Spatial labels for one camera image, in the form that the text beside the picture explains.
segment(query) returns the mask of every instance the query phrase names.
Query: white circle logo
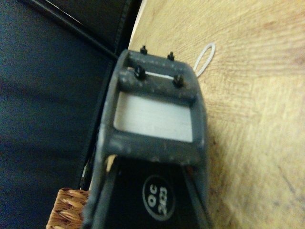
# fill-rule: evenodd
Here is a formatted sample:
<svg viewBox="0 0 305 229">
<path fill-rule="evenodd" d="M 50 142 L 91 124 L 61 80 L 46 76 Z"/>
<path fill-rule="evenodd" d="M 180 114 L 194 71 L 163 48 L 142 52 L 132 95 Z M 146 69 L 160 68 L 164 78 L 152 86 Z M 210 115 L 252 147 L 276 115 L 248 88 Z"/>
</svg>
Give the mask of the white circle logo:
<svg viewBox="0 0 305 229">
<path fill-rule="evenodd" d="M 168 220 L 174 212 L 175 197 L 173 189 L 159 175 L 152 175 L 143 185 L 143 202 L 148 213 L 156 220 Z"/>
</svg>

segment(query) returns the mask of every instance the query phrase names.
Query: white rubber band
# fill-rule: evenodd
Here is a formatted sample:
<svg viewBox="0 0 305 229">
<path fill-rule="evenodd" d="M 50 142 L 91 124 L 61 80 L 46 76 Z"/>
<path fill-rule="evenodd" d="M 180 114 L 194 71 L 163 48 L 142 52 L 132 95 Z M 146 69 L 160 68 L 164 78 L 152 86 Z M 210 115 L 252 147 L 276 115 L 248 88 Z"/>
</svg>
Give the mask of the white rubber band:
<svg viewBox="0 0 305 229">
<path fill-rule="evenodd" d="M 205 64 L 203 65 L 203 67 L 196 73 L 196 69 L 198 67 L 198 64 L 199 64 L 199 61 L 201 60 L 202 56 L 205 54 L 205 52 L 209 49 L 209 48 L 212 48 L 212 51 L 211 51 L 211 54 L 209 56 L 209 58 L 207 59 L 207 61 L 205 62 Z M 215 53 L 215 44 L 212 42 L 212 43 L 209 43 L 201 52 L 201 54 L 199 55 L 196 63 L 195 63 L 195 66 L 194 66 L 194 72 L 196 74 L 197 77 L 199 77 L 206 69 L 206 67 L 209 65 L 209 63 L 211 62 L 213 56 L 214 56 L 214 53 Z"/>
</svg>

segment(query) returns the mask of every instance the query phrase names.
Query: black plastic device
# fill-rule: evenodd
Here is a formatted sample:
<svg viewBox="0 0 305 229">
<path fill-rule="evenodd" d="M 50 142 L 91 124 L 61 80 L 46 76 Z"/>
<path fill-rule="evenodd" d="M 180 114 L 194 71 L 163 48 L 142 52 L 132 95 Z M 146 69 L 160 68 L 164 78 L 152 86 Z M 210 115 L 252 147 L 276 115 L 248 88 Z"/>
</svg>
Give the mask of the black plastic device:
<svg viewBox="0 0 305 229">
<path fill-rule="evenodd" d="M 145 47 L 141 52 L 125 50 L 114 69 L 83 228 L 209 228 L 206 113 L 197 78 L 189 65 L 174 61 L 172 53 L 166 59 L 143 50 Z M 177 140 L 116 128 L 122 93 L 186 107 L 191 138 Z M 106 172 L 110 155 L 117 157 Z"/>
</svg>

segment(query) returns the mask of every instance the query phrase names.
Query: white plastic strip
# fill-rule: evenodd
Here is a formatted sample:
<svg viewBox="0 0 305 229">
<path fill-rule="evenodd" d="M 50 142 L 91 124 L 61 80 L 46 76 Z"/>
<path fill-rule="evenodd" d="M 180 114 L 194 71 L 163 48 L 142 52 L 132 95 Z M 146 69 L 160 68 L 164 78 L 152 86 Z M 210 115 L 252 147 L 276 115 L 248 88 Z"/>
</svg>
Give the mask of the white plastic strip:
<svg viewBox="0 0 305 229">
<path fill-rule="evenodd" d="M 121 131 L 193 141 L 190 107 L 120 92 L 114 127 Z"/>
<path fill-rule="evenodd" d="M 203 67 L 196 73 L 196 69 L 198 67 L 198 64 L 202 58 L 202 56 L 205 54 L 205 52 L 209 49 L 209 48 L 212 48 L 212 51 L 211 51 L 211 54 L 209 56 L 209 58 L 207 59 L 207 61 L 205 62 L 205 64 L 203 65 Z M 196 63 L 195 63 L 195 66 L 194 66 L 194 72 L 196 74 L 197 77 L 199 77 L 206 69 L 206 67 L 209 65 L 209 63 L 211 62 L 213 56 L 214 56 L 214 53 L 215 53 L 215 44 L 212 42 L 212 43 L 209 43 L 201 52 L 201 54 L 199 55 Z"/>
<path fill-rule="evenodd" d="M 165 79 L 169 79 L 169 80 L 172 80 L 173 77 L 170 76 L 170 75 L 163 75 L 163 74 L 158 74 L 158 73 L 151 73 L 151 72 L 147 72 L 145 71 L 145 74 L 147 75 L 152 75 L 152 76 L 157 76 L 157 77 L 161 77 L 161 78 L 165 78 Z"/>
</svg>

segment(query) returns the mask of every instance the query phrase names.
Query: gray plastic frame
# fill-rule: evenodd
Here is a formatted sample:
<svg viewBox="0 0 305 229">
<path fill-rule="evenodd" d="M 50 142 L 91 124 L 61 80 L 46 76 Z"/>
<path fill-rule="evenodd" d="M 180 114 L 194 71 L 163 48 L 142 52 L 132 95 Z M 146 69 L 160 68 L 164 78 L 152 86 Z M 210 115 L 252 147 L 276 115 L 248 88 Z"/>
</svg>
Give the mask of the gray plastic frame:
<svg viewBox="0 0 305 229">
<path fill-rule="evenodd" d="M 148 72 L 175 76 L 182 75 L 183 86 L 176 87 L 172 80 L 146 75 L 139 80 L 134 68 L 141 66 Z M 123 132 L 113 126 L 119 93 L 160 99 L 188 105 L 191 110 L 193 142 L 182 142 Z M 192 68 L 183 62 L 171 61 L 139 52 L 125 50 L 114 69 L 104 104 L 98 135 L 92 190 L 84 210 L 83 228 L 90 228 L 103 188 L 105 160 L 110 155 L 142 159 L 160 163 L 192 166 L 195 186 L 205 205 L 207 194 L 207 126 L 206 112 L 200 86 Z"/>
</svg>

